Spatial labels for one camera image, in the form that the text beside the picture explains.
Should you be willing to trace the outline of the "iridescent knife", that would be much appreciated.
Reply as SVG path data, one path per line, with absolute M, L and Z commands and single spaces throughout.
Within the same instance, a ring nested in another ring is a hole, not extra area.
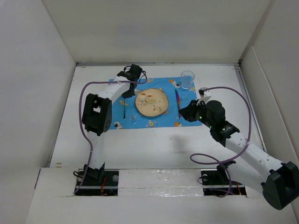
M 181 110 L 181 106 L 180 106 L 181 100 L 180 100 L 180 97 L 179 97 L 177 89 L 175 89 L 175 95 L 176 95 L 176 102 L 177 102 L 177 107 L 178 107 L 178 117 L 179 117 L 179 119 L 182 119 L 182 116 L 181 116 L 181 114 L 179 112 Z

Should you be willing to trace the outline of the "iridescent fork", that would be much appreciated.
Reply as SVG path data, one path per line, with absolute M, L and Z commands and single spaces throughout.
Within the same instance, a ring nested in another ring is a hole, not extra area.
M 123 99 L 124 109 L 123 109 L 123 119 L 126 119 L 126 99 Z

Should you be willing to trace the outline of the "round bird-pattern plate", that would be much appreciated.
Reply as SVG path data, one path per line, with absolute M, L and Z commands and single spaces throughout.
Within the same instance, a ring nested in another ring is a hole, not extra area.
M 167 111 L 169 99 L 161 89 L 150 88 L 137 94 L 135 107 L 145 117 L 157 117 Z

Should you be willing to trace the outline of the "blue space-print cloth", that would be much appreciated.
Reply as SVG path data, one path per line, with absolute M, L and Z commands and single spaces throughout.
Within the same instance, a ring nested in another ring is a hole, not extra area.
M 176 102 L 175 89 L 177 89 L 181 108 L 189 105 L 190 101 L 197 98 L 195 85 L 190 89 L 180 87 L 181 78 L 163 77 L 149 78 L 147 83 L 138 85 L 135 89 L 135 95 L 126 99 L 126 119 L 123 119 L 123 98 L 119 97 L 112 105 L 112 125 L 111 129 L 140 129 L 140 128 L 158 128 L 158 127 L 182 127 L 182 126 L 200 126 L 199 121 L 188 122 L 179 119 L 178 107 Z M 166 112 L 157 117 L 145 117 L 141 115 L 135 107 L 135 98 L 143 90 L 156 88 L 161 89 L 169 99 L 169 107 Z

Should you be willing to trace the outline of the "clear drinking glass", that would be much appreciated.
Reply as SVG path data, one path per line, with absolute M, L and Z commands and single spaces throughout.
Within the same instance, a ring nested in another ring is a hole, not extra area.
M 183 89 L 190 89 L 192 87 L 195 74 L 192 71 L 185 70 L 181 73 L 181 87 Z

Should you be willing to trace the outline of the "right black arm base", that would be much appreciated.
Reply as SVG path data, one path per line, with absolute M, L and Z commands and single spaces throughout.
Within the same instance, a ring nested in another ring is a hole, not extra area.
M 204 196 L 246 196 L 245 186 L 239 182 L 231 181 L 223 166 L 216 168 L 204 168 L 200 170 L 201 176 L 197 179 L 203 187 Z

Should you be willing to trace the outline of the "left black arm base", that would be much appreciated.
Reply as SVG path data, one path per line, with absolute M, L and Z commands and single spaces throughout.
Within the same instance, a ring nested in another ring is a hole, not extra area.
M 118 196 L 119 170 L 105 169 L 105 165 L 100 169 L 88 168 L 84 177 L 85 169 L 74 171 L 76 186 L 74 195 L 76 196 Z

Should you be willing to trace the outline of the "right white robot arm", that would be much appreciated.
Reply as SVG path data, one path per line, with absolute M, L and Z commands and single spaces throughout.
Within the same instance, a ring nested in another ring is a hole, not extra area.
M 196 100 L 179 110 L 189 121 L 200 121 L 210 129 L 212 138 L 224 147 L 240 154 L 261 176 L 258 186 L 265 200 L 275 209 L 282 210 L 299 196 L 299 169 L 291 161 L 283 163 L 253 144 L 248 144 L 239 129 L 226 121 L 225 109 L 219 101 L 208 103 Z

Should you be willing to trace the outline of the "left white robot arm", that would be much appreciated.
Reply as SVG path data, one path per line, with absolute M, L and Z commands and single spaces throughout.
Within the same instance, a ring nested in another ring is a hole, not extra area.
M 146 76 L 146 72 L 140 66 L 132 64 L 120 71 L 113 81 L 89 82 L 81 91 L 79 125 L 90 146 L 87 167 L 92 170 L 88 174 L 88 180 L 94 185 L 104 181 L 104 173 L 99 169 L 105 163 L 104 133 L 112 125 L 112 105 L 119 97 L 133 97 L 141 76 Z M 87 94 L 85 101 L 82 102 L 85 90 L 92 84 L 107 84 L 107 86 L 99 93 Z

